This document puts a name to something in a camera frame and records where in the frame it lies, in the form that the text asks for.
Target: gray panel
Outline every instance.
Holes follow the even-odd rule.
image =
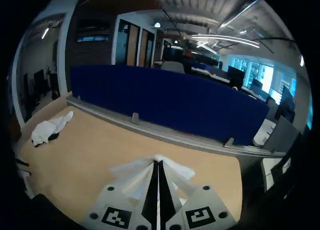
[[[280,116],[277,125],[263,146],[263,149],[270,150],[272,152],[278,151],[286,153],[292,147],[298,134],[299,131],[292,125],[292,123]]]

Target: exposed pipe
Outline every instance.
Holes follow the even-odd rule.
[[[233,10],[219,25],[217,29],[218,33],[221,32],[228,24],[230,24],[233,20],[242,15],[244,12],[246,12],[259,1],[260,0],[244,0],[244,2],[242,2],[242,4],[240,4],[235,10]]]

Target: doorway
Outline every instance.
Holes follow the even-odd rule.
[[[136,66],[140,28],[120,20],[116,47],[116,65]]]
[[[140,67],[151,67],[151,57],[153,51],[154,34],[146,30],[142,31],[140,48]]]

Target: blue partition panel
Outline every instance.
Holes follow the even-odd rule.
[[[222,84],[192,75],[125,65],[73,66],[74,97],[178,131],[248,145],[269,107]]]

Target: white wall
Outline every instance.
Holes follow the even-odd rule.
[[[73,11],[76,7],[76,4],[79,0],[52,0],[48,6],[41,11],[38,16],[34,19],[33,23],[42,20],[48,16],[64,13],[63,23],[59,32],[59,41],[58,41],[58,51],[57,51],[57,68],[58,68],[58,84],[60,94],[67,93],[67,84],[66,84],[66,72],[65,72],[65,50],[66,50],[66,38],[68,33],[68,28],[70,20],[73,14]],[[20,54],[20,48],[23,42],[21,39],[20,44],[17,48],[14,62],[12,65],[12,97],[14,102],[14,109],[18,118],[20,126],[24,125],[24,120],[22,118],[21,110],[18,102],[18,91],[17,91],[17,64]]]
[[[53,46],[55,41],[58,40],[59,30],[60,28],[49,30],[43,40],[41,39],[41,34],[38,34],[22,47],[20,54],[21,64],[17,70],[18,76],[20,76],[20,83],[17,83],[19,94],[23,94],[21,91],[24,91],[24,74],[28,74],[30,87],[30,81],[33,79],[34,73],[39,70],[43,69],[45,79],[47,78],[48,67],[52,73],[56,72],[52,57]]]
[[[116,24],[114,27],[114,35],[112,41],[112,57],[111,57],[111,64],[116,64],[116,47],[117,47],[117,37],[118,37],[118,29],[119,29],[119,22],[120,20],[125,20],[129,23],[132,23],[138,27],[140,27],[139,33],[139,42],[138,42],[138,49],[137,49],[137,65],[139,66],[139,57],[140,57],[140,47],[141,47],[141,38],[142,38],[142,31],[143,29],[149,31],[150,33],[154,34],[153,40],[153,48],[152,48],[152,56],[151,56],[151,65],[153,64],[154,58],[154,49],[156,44],[156,30],[151,28],[154,24],[154,21],[151,17],[146,15],[140,15],[137,12],[130,12],[125,14],[119,14],[116,19]]]

